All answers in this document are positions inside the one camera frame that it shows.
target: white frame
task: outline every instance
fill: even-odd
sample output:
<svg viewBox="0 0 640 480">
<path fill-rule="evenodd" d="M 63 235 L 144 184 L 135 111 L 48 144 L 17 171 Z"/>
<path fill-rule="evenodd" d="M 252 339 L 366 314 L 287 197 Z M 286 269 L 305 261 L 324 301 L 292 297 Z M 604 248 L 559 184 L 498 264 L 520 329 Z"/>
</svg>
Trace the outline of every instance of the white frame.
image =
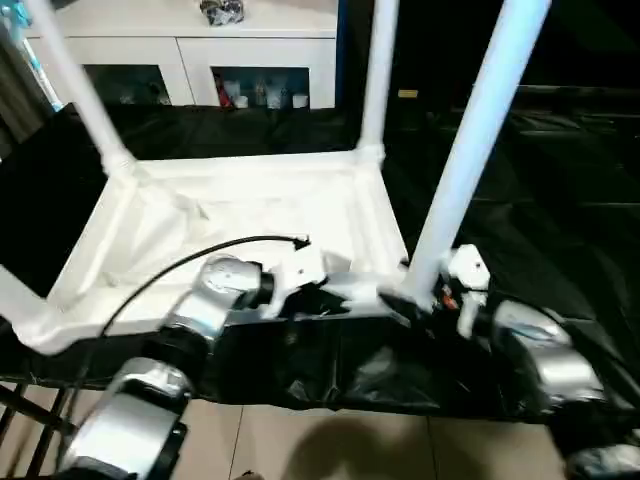
<svg viewBox="0 0 640 480">
<path fill-rule="evenodd" d="M 30 40 L 63 105 L 73 101 L 64 73 L 54 62 L 43 38 Z M 81 65 L 157 65 L 172 105 L 193 105 L 193 95 L 175 38 L 68 37 L 65 43 Z"/>
<path fill-rule="evenodd" d="M 335 106 L 336 40 L 331 38 L 178 38 L 197 105 L 219 106 L 211 67 L 309 70 L 309 105 Z"/>
<path fill-rule="evenodd" d="M 431 300 L 439 264 L 449 253 L 462 223 L 550 3 L 551 0 L 505 0 L 503 3 L 409 272 L 402 285 L 397 285 L 409 298 L 425 307 L 429 306 Z M 108 315 L 133 288 L 129 286 L 125 291 L 120 288 L 118 293 L 112 291 L 112 285 L 107 285 L 108 291 L 103 292 L 104 288 L 96 283 L 97 275 L 105 262 L 119 261 L 114 257 L 123 257 L 122 253 L 127 258 L 129 246 L 126 242 L 119 243 L 117 237 L 122 234 L 121 236 L 129 238 L 132 231 L 127 228 L 125 220 L 128 210 L 135 208 L 136 201 L 142 201 L 143 204 L 146 201 L 162 206 L 160 215 L 171 216 L 182 224 L 185 220 L 188 222 L 190 215 L 198 211 L 193 208 L 193 203 L 197 200 L 189 200 L 178 195 L 177 190 L 163 186 L 165 184 L 159 177 L 162 177 L 162 171 L 167 168 L 173 170 L 171 177 L 178 182 L 181 181 L 185 168 L 188 171 L 195 167 L 195 178 L 198 181 L 199 172 L 213 168 L 216 173 L 211 178 L 215 178 L 219 184 L 225 184 L 234 177 L 245 182 L 247 176 L 252 175 L 255 185 L 261 185 L 265 181 L 266 176 L 260 170 L 263 162 L 264 168 L 271 171 L 272 178 L 279 181 L 286 178 L 287 182 L 284 183 L 288 184 L 293 182 L 289 180 L 292 177 L 287 175 L 299 173 L 301 169 L 313 169 L 310 173 L 315 178 L 316 171 L 326 173 L 337 168 L 351 182 L 352 191 L 349 194 L 353 195 L 347 201 L 355 206 L 353 211 L 357 214 L 352 217 L 357 225 L 354 238 L 359 237 L 358 244 L 366 250 L 364 255 L 360 255 L 361 260 L 368 263 L 367 267 L 372 272 L 390 275 L 397 266 L 398 255 L 402 254 L 404 246 L 378 162 L 384 155 L 381 123 L 384 124 L 386 115 L 398 4 L 399 0 L 378 0 L 375 4 L 364 118 L 358 148 L 325 154 L 241 157 L 233 159 L 227 170 L 225 163 L 230 160 L 143 162 L 148 168 L 136 162 L 122 144 L 86 73 L 74 62 L 56 26 L 55 14 L 48 0 L 28 0 L 27 6 L 51 48 L 56 65 L 65 73 L 65 80 L 74 92 L 80 116 L 102 154 L 102 165 L 109 180 L 105 193 L 56 281 L 50 301 L 38 298 L 26 285 L 0 266 L 0 315 L 11 322 L 18 338 L 40 352 L 55 353 L 80 338 L 91 337 L 98 332 Z M 278 188 L 274 193 L 279 194 L 280 188 L 286 185 L 276 184 Z M 232 191 L 233 186 L 227 186 L 227 189 Z M 109 200 L 108 193 L 112 191 L 116 195 L 113 200 Z M 332 200 L 340 202 L 341 198 L 338 194 Z M 305 212 L 305 216 L 313 218 L 318 207 L 315 210 Z M 148 218 L 152 223 L 157 220 L 156 216 Z M 162 224 L 163 231 L 171 234 L 175 231 L 175 221 L 170 229 L 165 226 L 164 221 L 158 225 Z M 332 237 L 337 233 L 334 229 L 335 226 L 331 223 L 329 228 L 324 228 L 322 236 Z M 88 260 L 77 261 L 78 257 Z M 87 285 L 90 289 L 84 295 L 82 285 Z M 71 287 L 69 295 L 72 298 L 67 298 L 65 305 L 55 303 L 56 292 L 61 292 L 65 287 Z M 179 295 L 180 292 L 174 291 L 173 294 Z M 170 300 L 168 297 L 167 294 L 162 294 L 159 298 L 167 302 Z M 152 310 L 158 304 L 159 301 L 151 300 L 149 303 L 147 299 L 147 307 L 138 309 L 137 312 L 134 305 L 118 322 L 119 332 L 132 333 L 154 328 L 157 322 L 149 323 L 148 320 L 150 316 L 155 316 Z"/>
</svg>

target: black cable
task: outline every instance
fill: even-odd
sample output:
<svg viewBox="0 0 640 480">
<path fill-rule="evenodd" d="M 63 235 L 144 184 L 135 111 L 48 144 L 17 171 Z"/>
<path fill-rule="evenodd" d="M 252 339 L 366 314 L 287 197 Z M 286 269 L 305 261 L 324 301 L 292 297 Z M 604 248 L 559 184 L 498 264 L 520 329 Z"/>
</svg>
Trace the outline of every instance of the black cable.
<svg viewBox="0 0 640 480">
<path fill-rule="evenodd" d="M 87 375 L 89 373 L 89 370 L 91 369 L 91 363 L 93 362 L 93 357 L 95 355 L 95 352 L 100 344 L 100 342 L 98 340 L 103 339 L 104 337 L 106 337 L 107 332 L 109 331 L 109 329 L 113 326 L 113 324 L 115 323 L 116 319 L 118 318 L 118 316 L 124 311 L 125 308 L 127 308 L 129 306 L 129 304 L 131 302 L 133 302 L 142 292 L 144 292 L 147 288 L 149 288 L 151 285 L 153 285 L 155 282 L 157 282 L 160 278 L 164 277 L 166 274 L 172 272 L 173 270 L 175 270 L 176 268 L 179 268 L 183 265 L 185 265 L 186 263 L 189 263 L 193 260 L 196 260 L 200 257 L 204 257 L 205 255 L 209 255 L 211 253 L 217 252 L 219 250 L 225 249 L 225 248 L 229 248 L 229 247 L 235 247 L 236 245 L 242 245 L 245 243 L 253 243 L 253 242 L 291 242 L 293 243 L 293 245 L 295 246 L 296 250 L 306 247 L 307 245 L 309 245 L 311 242 L 308 239 L 300 239 L 300 238 L 295 238 L 295 237 L 288 237 L 288 236 L 284 236 L 284 235 L 256 235 L 253 237 L 244 237 L 244 238 L 238 238 L 236 240 L 230 240 L 228 242 L 223 242 L 223 243 L 219 243 L 217 245 L 214 245 L 212 247 L 207 247 L 203 250 L 200 250 L 198 252 L 192 253 L 191 255 L 188 255 L 174 263 L 172 263 L 171 265 L 169 265 L 168 267 L 166 267 L 165 269 L 161 270 L 160 272 L 156 273 L 153 277 L 151 277 L 149 280 L 147 280 L 146 282 L 144 282 L 142 285 L 140 285 L 138 288 L 136 288 L 133 293 L 131 293 L 131 295 L 129 295 L 127 297 L 127 299 L 122 303 L 122 305 L 120 305 L 115 312 L 113 312 L 113 314 L 111 315 L 111 317 L 109 317 L 109 320 L 107 321 L 107 323 L 105 323 L 104 327 L 102 327 L 102 330 L 100 331 L 100 333 L 98 334 L 98 336 L 96 337 L 96 342 L 93 345 L 93 348 L 89 348 L 87 351 L 87 354 L 85 355 L 83 362 L 82 362 L 82 366 L 80 367 L 80 370 L 78 371 L 78 378 L 76 380 L 75 386 L 73 387 L 73 391 L 71 393 L 71 398 L 69 399 L 69 406 L 67 407 L 67 411 L 66 411 L 66 415 L 65 418 L 66 420 L 71 423 L 71 419 L 73 417 L 73 411 L 75 409 L 76 403 L 78 401 L 78 396 L 80 394 L 80 390 L 82 389 L 82 386 L 84 385 L 84 382 L 86 381 Z M 56 459 L 56 470 L 58 470 L 60 468 L 60 461 L 62 460 L 62 453 L 64 451 L 64 447 L 65 447 L 65 439 L 61 438 L 60 439 L 60 444 L 58 447 L 58 454 L 57 454 L 57 459 Z"/>
</svg>

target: white pipe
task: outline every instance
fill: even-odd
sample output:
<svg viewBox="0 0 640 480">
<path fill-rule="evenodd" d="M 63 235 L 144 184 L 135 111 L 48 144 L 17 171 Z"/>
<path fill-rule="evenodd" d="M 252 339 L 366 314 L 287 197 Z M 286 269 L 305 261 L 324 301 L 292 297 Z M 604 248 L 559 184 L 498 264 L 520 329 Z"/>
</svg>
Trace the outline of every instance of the white pipe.
<svg viewBox="0 0 640 480">
<path fill-rule="evenodd" d="M 56 67 L 63 73 L 64 81 L 73 93 L 82 121 L 102 155 L 105 172 L 110 176 L 128 174 L 134 168 L 135 159 L 120 141 L 86 72 L 71 56 L 56 25 L 55 13 L 49 0 L 26 0 L 26 3 Z"/>
<path fill-rule="evenodd" d="M 509 111 L 551 0 L 505 0 L 431 203 L 405 290 L 427 301 Z"/>
<path fill-rule="evenodd" d="M 56 321 L 62 313 L 0 265 L 0 315 L 13 327 L 18 337 L 31 330 L 39 330 L 49 321 Z"/>
<path fill-rule="evenodd" d="M 378 161 L 384 158 L 382 137 L 391 82 L 399 4 L 399 0 L 376 0 L 373 11 L 369 68 L 358 148 L 377 150 Z"/>
</svg>

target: floor tile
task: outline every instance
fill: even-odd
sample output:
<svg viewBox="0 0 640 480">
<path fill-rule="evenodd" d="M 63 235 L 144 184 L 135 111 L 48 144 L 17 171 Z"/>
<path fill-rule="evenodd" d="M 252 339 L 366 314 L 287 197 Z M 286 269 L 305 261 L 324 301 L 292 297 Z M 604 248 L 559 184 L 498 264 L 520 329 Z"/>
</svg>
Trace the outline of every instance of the floor tile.
<svg viewBox="0 0 640 480">
<path fill-rule="evenodd" d="M 172 480 L 227 480 L 241 413 L 241 406 L 191 402 L 182 418 L 189 433 Z"/>
<path fill-rule="evenodd" d="M 55 389 L 29 386 L 25 398 L 49 410 L 58 393 Z M 16 413 L 0 448 L 0 475 L 24 476 L 42 433 L 42 424 Z"/>
<path fill-rule="evenodd" d="M 370 412 L 246 406 L 232 478 L 265 480 L 435 478 L 428 421 Z"/>
<path fill-rule="evenodd" d="M 564 480 L 545 427 L 431 419 L 438 480 Z"/>
</svg>

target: black cloth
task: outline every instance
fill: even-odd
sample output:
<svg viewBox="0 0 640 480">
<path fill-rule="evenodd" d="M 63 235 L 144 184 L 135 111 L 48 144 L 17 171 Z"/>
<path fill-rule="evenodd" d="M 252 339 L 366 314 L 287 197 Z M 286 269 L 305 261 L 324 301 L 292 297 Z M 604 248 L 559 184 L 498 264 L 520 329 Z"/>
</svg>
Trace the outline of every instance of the black cloth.
<svg viewBox="0 0 640 480">
<path fill-rule="evenodd" d="M 127 106 L 110 114 L 139 159 L 349 149 L 358 133 L 336 111 Z M 388 132 L 383 176 L 410 251 L 458 122 L 459 115 L 446 114 Z M 639 138 L 636 119 L 510 115 L 458 238 L 479 247 L 496 288 L 586 319 L 585 328 L 634 368 Z M 67 107 L 0 164 L 1 263 L 45 295 L 104 181 L 98 155 Z M 148 337 L 101 342 L 87 385 L 103 388 Z M 94 344 L 43 357 L 5 329 L 0 378 L 69 384 Z M 536 412 L 505 398 L 503 387 L 495 362 L 472 345 L 433 342 L 391 321 L 365 319 L 230 328 L 200 394 L 222 403 L 535 419 Z"/>
</svg>

